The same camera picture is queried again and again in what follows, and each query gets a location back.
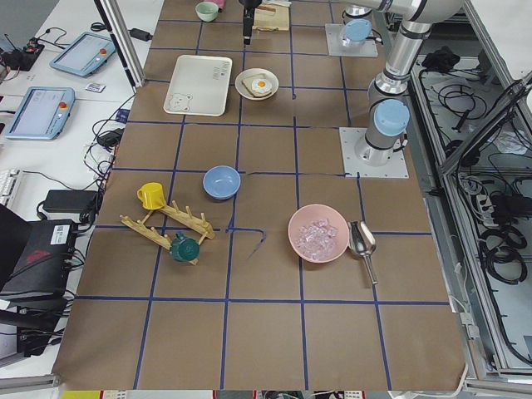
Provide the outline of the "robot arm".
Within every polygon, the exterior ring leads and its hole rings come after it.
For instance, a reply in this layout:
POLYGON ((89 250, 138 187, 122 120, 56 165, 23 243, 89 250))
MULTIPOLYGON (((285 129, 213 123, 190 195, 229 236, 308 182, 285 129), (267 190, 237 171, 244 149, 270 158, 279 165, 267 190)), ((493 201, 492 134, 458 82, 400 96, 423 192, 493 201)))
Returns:
MULTIPOLYGON (((244 45, 251 44, 253 34, 255 10, 263 1, 261 0, 240 0, 243 7, 243 38, 244 45)), ((377 10, 377 6, 363 6, 359 1, 344 1, 347 6, 342 15, 344 28, 341 40, 344 44, 350 42, 365 42, 372 34, 372 23, 369 16, 372 10, 377 10)))
POLYGON ((410 120, 400 100, 410 79, 414 61, 431 27, 456 14, 462 1, 349 1, 349 11, 391 12, 402 16, 384 69, 368 88, 369 127, 355 144, 357 156, 367 165, 380 167, 392 156, 393 146, 410 120))

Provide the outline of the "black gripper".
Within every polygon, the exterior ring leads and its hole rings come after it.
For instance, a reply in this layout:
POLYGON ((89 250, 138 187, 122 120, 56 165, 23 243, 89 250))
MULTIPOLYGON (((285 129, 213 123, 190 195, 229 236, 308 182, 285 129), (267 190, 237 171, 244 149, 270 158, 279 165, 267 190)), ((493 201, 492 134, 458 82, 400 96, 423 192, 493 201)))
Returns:
POLYGON ((239 0, 242 5, 243 13, 243 38, 244 45, 251 44, 251 38, 253 34, 254 26, 254 12, 262 4, 262 0, 239 0))

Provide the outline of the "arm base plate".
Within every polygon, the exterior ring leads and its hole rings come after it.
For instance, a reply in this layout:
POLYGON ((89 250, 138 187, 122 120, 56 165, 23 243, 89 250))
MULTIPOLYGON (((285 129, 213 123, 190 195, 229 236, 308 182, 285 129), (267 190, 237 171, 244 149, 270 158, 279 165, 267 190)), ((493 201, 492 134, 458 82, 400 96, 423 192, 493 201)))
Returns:
POLYGON ((340 127, 339 137, 342 150, 342 161, 346 177, 381 178, 381 179, 408 179, 404 151, 401 148, 401 139, 396 139, 392 152, 384 165, 369 165, 361 158, 355 149, 356 143, 364 138, 366 128, 340 127))
POLYGON ((350 41, 343 36, 344 25, 326 24, 328 55, 335 57, 377 57, 377 44, 373 40, 350 41))

